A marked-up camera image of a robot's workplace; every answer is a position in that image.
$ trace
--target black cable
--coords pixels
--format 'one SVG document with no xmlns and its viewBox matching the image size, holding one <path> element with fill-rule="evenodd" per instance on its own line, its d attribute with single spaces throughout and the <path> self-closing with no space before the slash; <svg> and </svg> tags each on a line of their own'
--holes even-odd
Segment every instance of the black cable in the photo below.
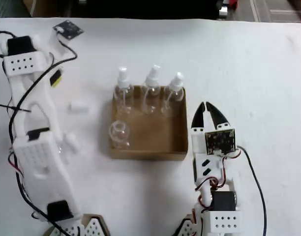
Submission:
<svg viewBox="0 0 301 236">
<path fill-rule="evenodd" d="M 8 31 L 0 30 L 0 34 L 8 34 L 8 35 L 11 35 L 13 38 L 16 38 L 16 35 L 14 35 L 11 32 L 8 32 Z"/>
<path fill-rule="evenodd" d="M 7 112 L 9 118 L 11 118 L 11 116 L 9 115 L 8 109 L 9 109 L 9 104 L 11 104 L 12 99 L 13 99 L 12 97 L 9 99 L 9 102 L 8 102 L 7 108 L 6 108 L 6 112 Z"/>
<path fill-rule="evenodd" d="M 267 208 L 265 206 L 263 192 L 262 192 L 261 186 L 260 186 L 260 184 L 258 182 L 258 179 L 257 179 L 257 177 L 255 175 L 254 169 L 253 169 L 252 164 L 251 164 L 250 157 L 249 157 L 246 149 L 243 148 L 243 147 L 241 147 L 241 146 L 237 146 L 237 147 L 240 148 L 244 152 L 245 156 L 247 157 L 248 162 L 249 162 L 249 166 L 250 166 L 250 169 L 251 169 L 251 172 L 253 174 L 254 180 L 255 180 L 255 182 L 256 182 L 256 184 L 258 186 L 258 189 L 259 189 L 259 192 L 260 192 L 260 195 L 261 195 L 261 200 L 262 200 L 262 205 L 263 205 L 263 215 L 264 215 L 263 236 L 266 236 L 267 235 Z"/>
<path fill-rule="evenodd" d="M 63 44 L 61 41 L 59 41 L 60 44 L 69 49 L 73 54 L 74 56 L 72 58 L 69 58 L 69 59 L 64 59 L 64 60 L 61 60 L 61 61 L 58 61 L 57 63 L 51 65 L 46 71 L 44 71 L 40 76 L 39 78 L 32 84 L 32 86 L 25 92 L 25 94 L 22 96 L 22 98 L 20 99 L 20 101 L 18 102 L 17 106 L 16 106 L 16 109 L 14 110 L 14 113 L 12 114 L 11 118 L 10 118 L 10 121 L 9 121 L 9 125 L 8 125 L 8 132 L 9 132 L 9 137 L 11 139 L 11 143 L 13 144 L 14 142 L 14 137 L 13 137 L 13 132 L 12 132 L 12 125 L 13 125 L 13 122 L 14 122 L 14 119 L 15 119 L 15 116 L 17 115 L 18 111 L 20 110 L 20 106 L 22 105 L 23 101 L 26 99 L 26 97 L 29 95 L 29 93 L 32 91 L 32 89 L 40 82 L 40 80 L 46 75 L 48 74 L 52 69 L 54 69 L 55 67 L 57 67 L 58 65 L 61 65 L 62 63 L 65 63 L 65 62 L 68 62 L 68 61 L 71 61 L 71 60 L 75 60 L 77 58 L 77 54 L 76 52 L 71 49 L 70 47 L 68 47 L 67 45 Z M 14 154 L 14 165 L 16 167 L 18 167 L 18 161 L 17 161 L 17 157 L 16 155 Z M 43 212 L 41 211 L 38 207 L 36 207 L 31 201 L 29 201 L 29 199 L 25 196 L 25 193 L 22 189 L 22 184 L 21 184 L 21 181 L 20 181 L 20 176 L 18 173 L 16 173 L 16 180 L 17 180 L 17 184 L 18 184 L 18 187 L 19 187 L 19 191 L 20 191 L 20 194 L 22 195 L 24 201 L 34 210 L 36 211 L 38 214 L 40 214 L 41 216 L 43 216 L 48 222 L 50 222 L 55 228 L 57 228 L 62 234 L 64 234 L 65 236 L 71 236 L 69 235 L 67 232 L 65 232 L 55 221 L 53 220 L 50 220 L 48 218 L 48 216 Z"/>
<path fill-rule="evenodd" d="M 3 104 L 0 104 L 0 107 L 6 107 L 7 109 L 13 109 L 13 110 L 16 110 L 16 107 L 14 106 L 9 106 L 9 105 L 3 105 Z M 26 110 L 26 109 L 19 109 L 20 111 L 24 111 L 24 112 L 31 112 L 30 110 Z"/>
</svg>

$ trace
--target small clear bottle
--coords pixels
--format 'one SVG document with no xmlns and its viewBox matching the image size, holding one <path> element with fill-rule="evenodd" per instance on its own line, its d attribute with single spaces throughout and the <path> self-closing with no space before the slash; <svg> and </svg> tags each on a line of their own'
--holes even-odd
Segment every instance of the small clear bottle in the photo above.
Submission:
<svg viewBox="0 0 301 236">
<path fill-rule="evenodd" d="M 116 149 L 128 149 L 130 128 L 122 120 L 116 120 L 109 127 L 109 137 Z"/>
<path fill-rule="evenodd" d="M 153 114 L 159 108 L 160 85 L 158 71 L 160 66 L 154 65 L 141 87 L 142 111 L 145 114 Z"/>
<path fill-rule="evenodd" d="M 164 89 L 161 112 L 166 117 L 174 117 L 180 111 L 181 102 L 184 96 L 182 87 L 183 79 L 183 74 L 178 72 L 175 78 Z"/>
<path fill-rule="evenodd" d="M 119 68 L 118 84 L 114 90 L 117 112 L 120 114 L 129 114 L 133 109 L 134 87 L 130 83 L 125 67 Z"/>
</svg>

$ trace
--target bracket with holes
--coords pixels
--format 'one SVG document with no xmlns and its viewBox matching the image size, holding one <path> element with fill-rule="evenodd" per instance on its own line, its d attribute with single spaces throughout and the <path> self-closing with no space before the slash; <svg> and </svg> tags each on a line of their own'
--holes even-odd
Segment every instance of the bracket with holes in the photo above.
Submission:
<svg viewBox="0 0 301 236">
<path fill-rule="evenodd" d="M 71 236 L 110 236 L 108 228 L 100 215 L 85 214 L 82 223 L 70 224 L 69 227 L 62 226 Z M 59 236 L 60 232 L 54 227 L 50 228 L 43 236 Z"/>
</svg>

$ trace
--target white spray nozzle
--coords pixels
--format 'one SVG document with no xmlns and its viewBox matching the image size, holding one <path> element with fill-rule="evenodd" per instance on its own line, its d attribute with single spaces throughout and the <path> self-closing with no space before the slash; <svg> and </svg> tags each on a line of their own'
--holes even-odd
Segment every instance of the white spray nozzle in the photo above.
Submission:
<svg viewBox="0 0 301 236">
<path fill-rule="evenodd" d="M 154 65 L 150 70 L 149 75 L 146 77 L 145 83 L 147 86 L 154 87 L 158 86 L 158 72 L 160 70 L 160 66 Z"/>
<path fill-rule="evenodd" d="M 127 69 L 126 67 L 120 67 L 119 68 L 119 77 L 118 77 L 118 86 L 119 88 L 127 88 L 130 86 L 130 80 L 127 75 Z"/>
<path fill-rule="evenodd" d="M 169 88 L 172 91 L 178 92 L 182 89 L 183 86 L 184 75 L 181 72 L 178 72 L 174 79 L 170 82 Z"/>
</svg>

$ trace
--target floor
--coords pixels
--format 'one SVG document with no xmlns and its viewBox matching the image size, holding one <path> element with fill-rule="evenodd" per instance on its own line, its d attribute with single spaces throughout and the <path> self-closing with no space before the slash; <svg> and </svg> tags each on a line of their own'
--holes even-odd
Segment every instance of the floor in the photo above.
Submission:
<svg viewBox="0 0 301 236">
<path fill-rule="evenodd" d="M 0 0 L 2 17 L 29 17 L 22 0 Z M 239 0 L 228 20 L 252 22 L 301 22 L 301 0 Z"/>
<path fill-rule="evenodd" d="M 301 22 L 301 0 L 239 0 L 229 20 L 254 22 Z"/>
</svg>

